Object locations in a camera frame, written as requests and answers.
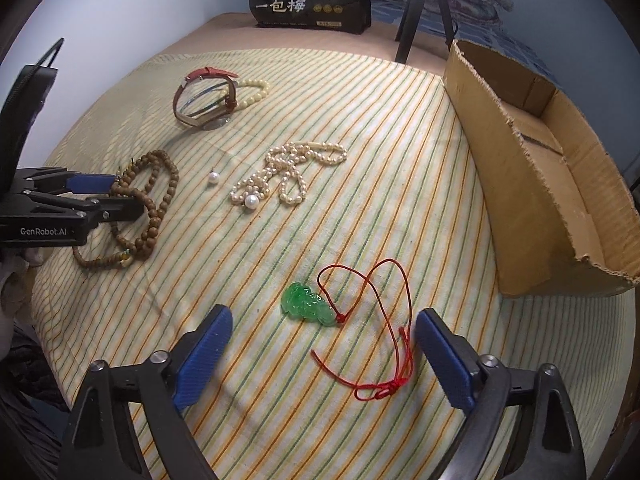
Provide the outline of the black tripod stand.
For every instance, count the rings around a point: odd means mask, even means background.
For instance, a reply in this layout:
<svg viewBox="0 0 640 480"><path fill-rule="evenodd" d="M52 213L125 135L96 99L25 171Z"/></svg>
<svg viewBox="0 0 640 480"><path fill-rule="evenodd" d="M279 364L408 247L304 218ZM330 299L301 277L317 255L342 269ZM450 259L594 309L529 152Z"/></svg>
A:
<svg viewBox="0 0 640 480"><path fill-rule="evenodd" d="M405 5L395 37L395 41L398 43L395 55L396 63L405 64L408 61L425 3L426 0L408 0ZM442 28L444 29L445 44L447 49L450 49L457 29L454 27L449 2L448 0L436 0L436 3L438 4Z"/></svg>

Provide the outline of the brown cardboard box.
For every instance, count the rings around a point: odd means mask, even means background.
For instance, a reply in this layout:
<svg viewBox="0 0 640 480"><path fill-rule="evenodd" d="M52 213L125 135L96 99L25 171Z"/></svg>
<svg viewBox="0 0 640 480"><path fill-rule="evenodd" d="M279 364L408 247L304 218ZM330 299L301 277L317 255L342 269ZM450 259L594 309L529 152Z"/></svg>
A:
<svg viewBox="0 0 640 480"><path fill-rule="evenodd" d="M552 82L456 40L446 92L468 140L504 296L614 296L639 284L639 214L600 139Z"/></svg>

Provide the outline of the loose white pearl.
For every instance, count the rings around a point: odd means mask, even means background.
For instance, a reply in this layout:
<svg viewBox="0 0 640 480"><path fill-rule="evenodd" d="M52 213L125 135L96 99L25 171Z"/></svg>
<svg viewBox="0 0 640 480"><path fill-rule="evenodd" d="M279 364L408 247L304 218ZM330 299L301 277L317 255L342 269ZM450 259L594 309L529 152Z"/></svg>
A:
<svg viewBox="0 0 640 480"><path fill-rule="evenodd" d="M212 171L208 174L207 181L211 185L215 185L219 182L220 175L216 171Z"/></svg>

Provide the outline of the blue checkered bed sheet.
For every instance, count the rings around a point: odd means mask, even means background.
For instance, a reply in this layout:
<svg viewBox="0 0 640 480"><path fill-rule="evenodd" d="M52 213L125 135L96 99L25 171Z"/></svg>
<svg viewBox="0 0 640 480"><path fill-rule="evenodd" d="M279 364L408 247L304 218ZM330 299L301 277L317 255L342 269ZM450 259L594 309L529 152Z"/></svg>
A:
<svg viewBox="0 0 640 480"><path fill-rule="evenodd" d="M375 21L399 25L404 9L405 7L397 2L373 0L372 18ZM467 23L457 18L452 20L452 24L454 24L454 32L457 39L473 41L476 44L496 50L508 58L513 58L514 61L518 61L537 74L545 76L557 87L560 86L558 78L552 74L552 71L549 70L542 58L531 47L524 44L523 41L510 36L504 30Z"/></svg>

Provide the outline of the tan bed sheet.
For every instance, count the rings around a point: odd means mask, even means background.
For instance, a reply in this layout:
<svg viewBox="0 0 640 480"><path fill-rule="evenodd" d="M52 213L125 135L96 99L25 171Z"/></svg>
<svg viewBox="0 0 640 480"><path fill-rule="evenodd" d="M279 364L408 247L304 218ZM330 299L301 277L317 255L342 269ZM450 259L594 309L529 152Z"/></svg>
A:
<svg viewBox="0 0 640 480"><path fill-rule="evenodd" d="M210 65L242 77L262 78L285 60L298 60L303 50L314 50L315 58L331 62L343 55L377 58L393 70L422 70L442 76L448 50L445 40L419 32L406 62L398 62L396 27L373 22L360 35L333 29L263 28L252 14L224 13L189 32L149 59L151 64L180 60L184 67Z"/></svg>

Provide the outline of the yellow striped cloth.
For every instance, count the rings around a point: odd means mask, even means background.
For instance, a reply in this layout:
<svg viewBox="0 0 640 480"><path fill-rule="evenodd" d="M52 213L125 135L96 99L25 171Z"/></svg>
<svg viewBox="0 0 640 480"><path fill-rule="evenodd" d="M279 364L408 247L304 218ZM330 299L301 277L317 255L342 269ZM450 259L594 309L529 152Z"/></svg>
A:
<svg viewBox="0 0 640 480"><path fill-rule="evenodd" d="M504 299L484 197L439 76L303 50L236 80L239 107L183 125L172 99L198 68L149 61L101 96L49 164L111 174L164 150L177 192L152 256L39 270L32 317L73 400L89 364L146 359L215 304L233 334L186 423L223 479L425 479L462 423L424 356L390 398L390 337L432 307L479 352L554 363L594 467L631 368L634 294ZM211 185L208 174L218 172Z"/></svg>

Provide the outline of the red strap wristwatch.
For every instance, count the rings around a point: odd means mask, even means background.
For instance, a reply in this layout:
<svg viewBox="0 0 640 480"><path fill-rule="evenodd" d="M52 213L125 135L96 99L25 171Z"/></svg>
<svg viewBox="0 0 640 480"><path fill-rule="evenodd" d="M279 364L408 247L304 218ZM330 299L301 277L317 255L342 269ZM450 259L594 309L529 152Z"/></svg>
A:
<svg viewBox="0 0 640 480"><path fill-rule="evenodd" d="M218 119L231 115L238 107L236 80L238 75L205 66L192 70L182 80L172 99L172 112L178 122L193 128L203 128ZM183 92L204 80L213 80L210 86L181 99Z"/></svg>

